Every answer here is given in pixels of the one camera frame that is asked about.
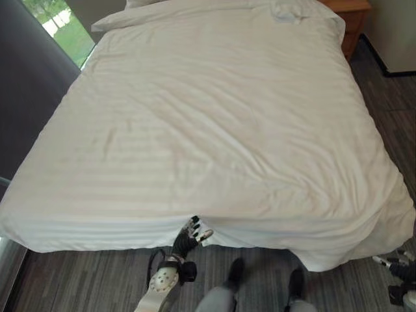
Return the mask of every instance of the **bed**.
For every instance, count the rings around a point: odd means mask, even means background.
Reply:
[[[106,34],[0,204],[36,252],[173,243],[290,249],[314,271],[389,252],[415,209],[321,3],[171,0]]]

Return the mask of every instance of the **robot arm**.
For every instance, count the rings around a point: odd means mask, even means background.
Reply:
[[[200,226],[199,220],[197,216],[193,216],[183,226],[172,247],[172,255],[165,257],[156,274],[148,280],[148,291],[138,303],[135,312],[169,311],[179,297],[183,283],[195,280],[196,266],[194,263],[185,262],[185,259],[188,252],[214,233],[208,230],[198,237],[195,232]]]
[[[416,260],[415,256],[404,250],[397,251],[406,259],[387,258],[374,256],[373,260],[385,266],[392,275],[400,278],[403,283],[400,286],[389,286],[389,299],[393,305],[404,306],[406,311],[416,311]]]

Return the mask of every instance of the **window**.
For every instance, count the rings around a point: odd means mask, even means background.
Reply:
[[[69,55],[81,67],[95,43],[64,0],[23,0],[25,6]]]

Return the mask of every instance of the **black shoe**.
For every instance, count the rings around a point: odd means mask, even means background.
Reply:
[[[288,303],[293,302],[296,299],[301,299],[304,290],[304,271],[301,268],[297,268],[291,274],[289,280],[289,300]]]
[[[229,268],[228,279],[224,283],[224,286],[230,288],[234,293],[236,293],[240,287],[245,267],[246,265],[242,258],[234,260],[233,264]]]

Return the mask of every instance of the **wooden nightstand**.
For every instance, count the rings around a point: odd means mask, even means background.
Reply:
[[[356,49],[359,34],[363,29],[365,17],[371,9],[367,0],[319,0],[336,14],[342,17],[346,23],[345,37],[342,49],[347,60],[350,60]]]

